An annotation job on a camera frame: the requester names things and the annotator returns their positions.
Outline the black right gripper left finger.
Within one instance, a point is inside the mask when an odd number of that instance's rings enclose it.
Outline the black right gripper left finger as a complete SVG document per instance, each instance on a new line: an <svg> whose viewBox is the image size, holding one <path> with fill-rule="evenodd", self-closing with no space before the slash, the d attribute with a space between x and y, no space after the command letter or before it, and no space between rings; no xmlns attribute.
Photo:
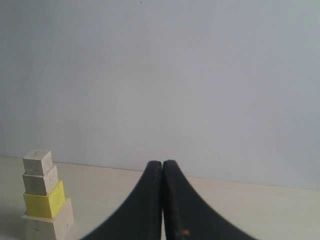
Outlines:
<svg viewBox="0 0 320 240"><path fill-rule="evenodd" d="M149 161L120 207L84 240L160 240L162 163Z"/></svg>

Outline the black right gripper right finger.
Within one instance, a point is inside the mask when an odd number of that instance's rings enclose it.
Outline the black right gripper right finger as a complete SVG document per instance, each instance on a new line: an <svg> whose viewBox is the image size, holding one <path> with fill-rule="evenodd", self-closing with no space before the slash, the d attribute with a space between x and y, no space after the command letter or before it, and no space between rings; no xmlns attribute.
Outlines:
<svg viewBox="0 0 320 240"><path fill-rule="evenodd" d="M253 240L212 209L174 160L162 169L163 214L168 240Z"/></svg>

